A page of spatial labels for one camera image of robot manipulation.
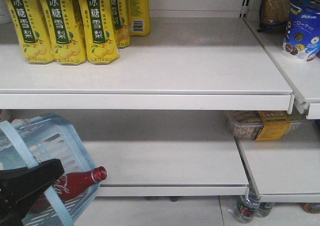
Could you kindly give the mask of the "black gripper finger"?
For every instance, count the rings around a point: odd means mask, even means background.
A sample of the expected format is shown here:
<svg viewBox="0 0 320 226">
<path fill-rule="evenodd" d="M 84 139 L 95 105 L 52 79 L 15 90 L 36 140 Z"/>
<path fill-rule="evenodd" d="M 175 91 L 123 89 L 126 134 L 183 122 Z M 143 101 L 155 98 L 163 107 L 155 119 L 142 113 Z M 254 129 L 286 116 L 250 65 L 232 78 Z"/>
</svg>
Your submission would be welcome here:
<svg viewBox="0 0 320 226">
<path fill-rule="evenodd" d="M 43 161 L 32 168 L 1 170 L 0 224 L 22 226 L 22 220 L 30 208 L 64 172 L 57 158 Z"/>
</svg>

